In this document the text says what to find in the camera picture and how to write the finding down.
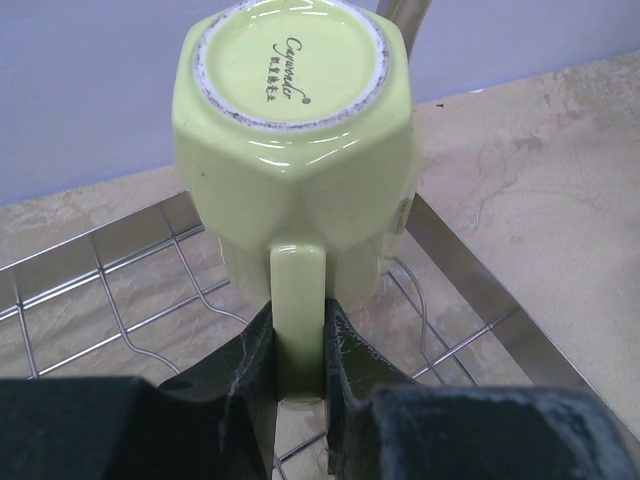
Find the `light green mug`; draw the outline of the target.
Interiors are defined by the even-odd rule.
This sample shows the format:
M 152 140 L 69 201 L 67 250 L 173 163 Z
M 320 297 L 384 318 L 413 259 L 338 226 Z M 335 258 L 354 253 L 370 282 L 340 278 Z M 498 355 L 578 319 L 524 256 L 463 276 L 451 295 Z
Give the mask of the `light green mug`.
M 231 281 L 271 306 L 279 397 L 322 397 L 326 301 L 374 295 L 421 168 L 399 28 L 346 1 L 232 5 L 188 31 L 171 121 Z

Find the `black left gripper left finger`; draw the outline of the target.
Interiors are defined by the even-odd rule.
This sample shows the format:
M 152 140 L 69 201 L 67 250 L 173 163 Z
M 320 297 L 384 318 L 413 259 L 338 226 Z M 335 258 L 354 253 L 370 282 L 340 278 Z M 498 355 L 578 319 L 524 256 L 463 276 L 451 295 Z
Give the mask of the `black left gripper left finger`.
M 159 385 L 129 376 L 1 384 L 5 479 L 268 479 L 272 313 Z

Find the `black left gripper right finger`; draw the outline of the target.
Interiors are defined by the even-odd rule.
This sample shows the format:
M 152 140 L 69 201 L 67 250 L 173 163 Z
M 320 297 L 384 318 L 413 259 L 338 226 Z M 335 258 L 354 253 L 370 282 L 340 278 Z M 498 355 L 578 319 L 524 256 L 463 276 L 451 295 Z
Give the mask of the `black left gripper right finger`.
M 573 389 L 425 386 L 325 304 L 328 470 L 338 479 L 635 479 L 605 410 Z

